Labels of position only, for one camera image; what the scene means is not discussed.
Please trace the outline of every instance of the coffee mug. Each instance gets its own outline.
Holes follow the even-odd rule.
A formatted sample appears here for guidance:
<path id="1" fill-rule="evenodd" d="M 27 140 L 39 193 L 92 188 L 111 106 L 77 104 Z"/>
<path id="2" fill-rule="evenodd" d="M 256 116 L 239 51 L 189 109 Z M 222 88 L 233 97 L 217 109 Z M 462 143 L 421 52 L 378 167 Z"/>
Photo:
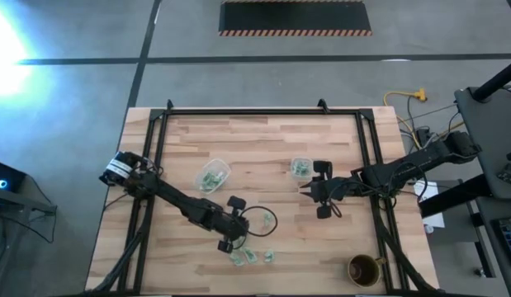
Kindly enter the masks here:
<path id="1" fill-rule="evenodd" d="M 348 263 L 347 273 L 351 281 L 360 287 L 375 285 L 380 280 L 380 265 L 385 258 L 373 258 L 368 255 L 356 255 Z"/>

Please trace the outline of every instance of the plastic container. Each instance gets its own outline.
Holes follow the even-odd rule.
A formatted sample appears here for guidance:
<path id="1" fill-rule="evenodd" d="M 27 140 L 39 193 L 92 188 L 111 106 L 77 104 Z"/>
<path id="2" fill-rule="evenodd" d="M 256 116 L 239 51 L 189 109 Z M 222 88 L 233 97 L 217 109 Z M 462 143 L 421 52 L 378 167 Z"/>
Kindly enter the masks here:
<path id="1" fill-rule="evenodd" d="M 231 173 L 226 162 L 220 159 L 213 159 L 207 163 L 196 176 L 195 186 L 204 194 L 211 194 L 216 191 Z"/>
<path id="2" fill-rule="evenodd" d="M 314 164 L 309 158 L 293 158 L 290 163 L 290 172 L 295 179 L 308 179 L 312 176 Z"/>

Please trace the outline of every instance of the wooden table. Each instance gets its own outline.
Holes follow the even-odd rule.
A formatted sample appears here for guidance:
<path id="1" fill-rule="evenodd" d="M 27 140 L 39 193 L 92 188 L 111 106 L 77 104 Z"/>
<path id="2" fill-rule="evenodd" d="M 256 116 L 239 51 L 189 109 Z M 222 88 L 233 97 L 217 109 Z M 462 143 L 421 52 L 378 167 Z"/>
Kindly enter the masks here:
<path id="1" fill-rule="evenodd" d="M 393 108 L 373 109 L 384 161 L 404 156 Z M 129 110 L 119 150 L 142 153 L 149 111 Z M 368 133 L 367 142 L 374 156 Z M 156 144 L 152 147 L 150 155 L 154 156 Z M 379 254 L 369 199 L 346 197 L 337 203 L 343 213 L 341 219 L 316 219 L 318 205 L 299 194 L 298 186 L 304 182 L 291 178 L 290 161 L 294 157 L 330 160 L 335 176 L 349 176 L 350 170 L 362 165 L 355 119 L 348 115 L 169 116 L 162 178 L 189 196 L 202 197 L 195 190 L 195 176 L 211 159 L 221 158 L 232 172 L 208 198 L 225 206 L 235 195 L 244 198 L 247 206 L 264 205 L 275 211 L 279 226 L 269 237 L 249 237 L 245 246 L 257 253 L 259 261 L 236 267 L 229 255 L 216 249 L 218 233 L 193 226 L 178 209 L 156 199 L 142 293 L 385 293 L 382 280 L 363 289 L 353 285 L 345 272 L 350 257 Z M 120 187 L 110 189 L 106 202 L 121 193 Z M 105 211 L 87 288 L 99 284 L 121 255 L 131 205 L 131 198 L 125 198 Z M 399 196 L 395 215 L 404 252 L 426 281 L 438 287 L 415 197 Z M 253 232 L 263 233 L 262 212 L 254 211 L 248 219 Z M 269 248 L 276 256 L 271 264 L 263 261 Z M 400 287 L 390 257 L 395 287 Z M 130 280 L 134 278 L 132 264 Z"/>

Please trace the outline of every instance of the gray floor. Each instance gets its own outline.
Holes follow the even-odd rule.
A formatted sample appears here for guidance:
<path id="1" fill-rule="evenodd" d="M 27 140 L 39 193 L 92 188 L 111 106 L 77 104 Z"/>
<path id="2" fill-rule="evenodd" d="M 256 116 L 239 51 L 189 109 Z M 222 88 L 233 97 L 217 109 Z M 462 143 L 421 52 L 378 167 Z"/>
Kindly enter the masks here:
<path id="1" fill-rule="evenodd" d="M 218 0 L 163 0 L 149 56 L 511 53 L 511 10 L 505 0 L 365 3 L 374 30 L 370 39 L 249 39 L 216 34 Z M 25 47 L 22 58 L 137 58 L 152 4 L 152 0 L 0 0 L 0 12 Z M 509 63 L 148 65 L 136 105 L 164 106 L 172 99 L 176 106 L 312 106 L 322 97 L 332 106 L 377 106 L 385 92 L 425 87 L 429 100 L 412 102 L 417 116 L 452 104 L 455 90 L 479 85 Z M 40 183 L 59 206 L 59 221 L 52 245 L 25 234 L 3 295 L 78 293 L 85 284 L 106 195 L 97 176 L 116 151 L 136 66 L 10 70 L 12 77 L 20 71 L 25 79 L 15 92 L 0 94 L 0 161 Z M 405 97 L 393 96 L 390 102 L 407 117 Z M 418 118 L 415 124 L 442 131 L 455 112 L 453 107 Z M 479 172 L 477 162 L 443 165 L 428 178 L 467 179 Z M 471 267 L 480 265 L 472 246 L 431 248 L 443 289 L 504 295 L 499 279 L 480 280 L 471 274 Z"/>

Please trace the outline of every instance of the hazard stripe tape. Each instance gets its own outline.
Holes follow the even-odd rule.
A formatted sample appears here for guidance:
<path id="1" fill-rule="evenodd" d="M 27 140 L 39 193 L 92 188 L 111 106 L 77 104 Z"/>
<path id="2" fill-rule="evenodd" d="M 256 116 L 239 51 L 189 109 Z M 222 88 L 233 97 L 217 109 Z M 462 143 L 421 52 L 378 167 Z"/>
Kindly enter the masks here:
<path id="1" fill-rule="evenodd" d="M 225 0 L 222 3 L 250 3 L 250 2 L 289 2 L 289 3 L 304 3 L 304 2 L 363 2 L 363 0 Z"/>
<path id="2" fill-rule="evenodd" d="M 371 36 L 370 30 L 224 30 L 219 36 Z"/>

